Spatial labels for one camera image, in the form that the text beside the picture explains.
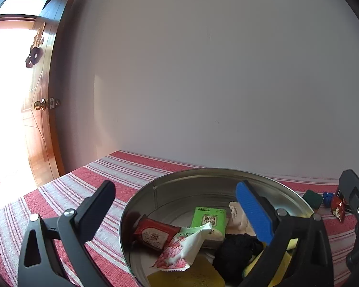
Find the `striped tablecloth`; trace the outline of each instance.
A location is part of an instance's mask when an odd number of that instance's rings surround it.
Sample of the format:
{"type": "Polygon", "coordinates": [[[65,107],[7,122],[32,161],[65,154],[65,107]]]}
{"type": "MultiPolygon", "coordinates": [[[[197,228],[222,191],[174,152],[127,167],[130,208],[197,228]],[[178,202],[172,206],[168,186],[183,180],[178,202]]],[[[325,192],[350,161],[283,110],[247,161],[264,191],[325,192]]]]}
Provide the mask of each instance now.
{"type": "MultiPolygon", "coordinates": [[[[194,165],[151,158],[134,153],[117,151],[100,160],[56,179],[17,201],[0,209],[0,273],[11,286],[17,286],[17,264],[22,235],[32,213],[42,218],[61,215],[67,208],[77,208],[85,197],[94,193],[100,184],[109,179],[116,185],[116,200],[110,208],[95,238],[86,247],[113,286],[135,286],[123,259],[118,242],[121,214],[126,202],[138,189],[151,180],[174,171],[196,168],[194,165]]],[[[335,192],[337,179],[275,178],[298,194],[307,189],[318,193],[335,192]]],[[[345,257],[355,241],[353,215],[347,214],[341,224],[325,208],[319,209],[327,228],[334,263],[335,286],[340,286],[349,276],[345,257]]],[[[70,280],[81,285],[60,241],[58,253],[70,280]]]]}

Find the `door decoration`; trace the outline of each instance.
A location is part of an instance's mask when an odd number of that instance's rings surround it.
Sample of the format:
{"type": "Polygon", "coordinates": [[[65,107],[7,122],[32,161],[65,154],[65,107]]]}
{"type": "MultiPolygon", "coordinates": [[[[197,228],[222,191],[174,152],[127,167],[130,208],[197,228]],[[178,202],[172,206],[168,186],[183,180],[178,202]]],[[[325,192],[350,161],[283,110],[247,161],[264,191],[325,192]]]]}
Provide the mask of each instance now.
{"type": "Polygon", "coordinates": [[[44,32],[45,22],[41,24],[41,26],[37,29],[37,34],[33,38],[33,44],[31,46],[31,51],[27,59],[25,60],[25,66],[29,69],[32,68],[33,65],[37,64],[41,57],[41,50],[39,46],[44,43],[44,38],[42,34],[44,32]]]}

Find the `screw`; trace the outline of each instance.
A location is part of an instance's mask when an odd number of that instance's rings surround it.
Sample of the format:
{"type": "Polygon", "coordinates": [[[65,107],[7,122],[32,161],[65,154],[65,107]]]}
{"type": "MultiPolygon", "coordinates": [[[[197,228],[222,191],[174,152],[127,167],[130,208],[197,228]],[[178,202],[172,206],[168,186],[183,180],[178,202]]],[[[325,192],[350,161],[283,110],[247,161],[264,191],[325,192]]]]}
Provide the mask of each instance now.
{"type": "Polygon", "coordinates": [[[277,210],[276,210],[276,214],[277,214],[279,217],[286,217],[286,216],[287,216],[286,209],[283,209],[283,208],[277,209],[277,210]]]}
{"type": "Polygon", "coordinates": [[[75,210],[73,208],[67,209],[66,211],[64,211],[64,216],[66,217],[71,217],[75,214],[75,210]]]}
{"type": "Polygon", "coordinates": [[[36,221],[38,218],[39,218],[39,214],[31,214],[31,216],[29,217],[29,220],[36,221]]]}
{"type": "Polygon", "coordinates": [[[315,221],[322,220],[322,216],[320,214],[314,214],[312,217],[314,218],[315,221]]]}

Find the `black cloth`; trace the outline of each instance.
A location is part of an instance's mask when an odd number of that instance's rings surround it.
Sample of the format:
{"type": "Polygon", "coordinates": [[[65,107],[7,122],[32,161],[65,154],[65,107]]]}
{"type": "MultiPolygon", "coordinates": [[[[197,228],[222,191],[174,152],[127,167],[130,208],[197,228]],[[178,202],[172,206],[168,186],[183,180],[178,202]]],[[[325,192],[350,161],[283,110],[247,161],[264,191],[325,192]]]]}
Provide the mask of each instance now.
{"type": "Polygon", "coordinates": [[[248,234],[227,234],[215,252],[213,266],[226,283],[239,284],[242,272],[253,256],[263,250],[263,244],[248,234]]]}

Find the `wooden door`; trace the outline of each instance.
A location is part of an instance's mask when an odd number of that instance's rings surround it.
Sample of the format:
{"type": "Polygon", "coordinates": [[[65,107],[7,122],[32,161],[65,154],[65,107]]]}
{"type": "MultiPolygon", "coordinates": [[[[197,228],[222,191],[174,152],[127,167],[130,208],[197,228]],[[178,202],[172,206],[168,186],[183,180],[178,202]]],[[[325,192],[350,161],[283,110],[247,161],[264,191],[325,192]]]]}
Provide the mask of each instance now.
{"type": "Polygon", "coordinates": [[[55,111],[58,89],[54,86],[54,74],[58,68],[59,35],[63,27],[63,15],[73,0],[50,0],[35,19],[35,39],[31,46],[31,58],[24,68],[31,68],[32,80],[29,93],[22,106],[24,131],[29,164],[37,186],[65,174],[56,133],[55,111]]]}

